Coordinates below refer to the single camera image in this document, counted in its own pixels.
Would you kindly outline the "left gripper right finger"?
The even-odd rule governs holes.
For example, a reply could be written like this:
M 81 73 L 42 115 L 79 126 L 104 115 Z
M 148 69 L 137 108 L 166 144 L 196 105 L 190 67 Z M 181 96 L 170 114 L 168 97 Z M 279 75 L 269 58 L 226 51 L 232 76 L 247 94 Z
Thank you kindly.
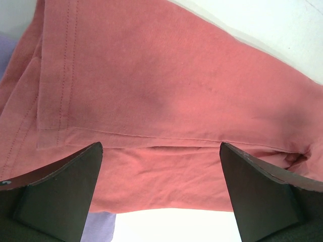
M 220 159 L 243 242 L 322 241 L 322 182 L 225 142 Z

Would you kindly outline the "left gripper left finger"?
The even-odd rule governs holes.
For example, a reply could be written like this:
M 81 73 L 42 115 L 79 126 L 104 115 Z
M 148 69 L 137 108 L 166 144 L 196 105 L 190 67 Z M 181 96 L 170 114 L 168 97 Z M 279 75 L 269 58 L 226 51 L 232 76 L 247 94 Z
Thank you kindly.
M 1 182 L 1 241 L 80 241 L 103 148 L 78 152 Z

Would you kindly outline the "pink red t shirt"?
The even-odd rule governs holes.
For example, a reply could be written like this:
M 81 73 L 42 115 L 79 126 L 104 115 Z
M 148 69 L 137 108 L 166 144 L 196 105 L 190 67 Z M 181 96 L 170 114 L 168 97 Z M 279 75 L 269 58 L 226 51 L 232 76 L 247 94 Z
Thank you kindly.
M 221 142 L 322 180 L 322 85 L 169 1 L 38 1 L 1 80 L 1 179 L 95 142 L 92 212 L 231 211 Z

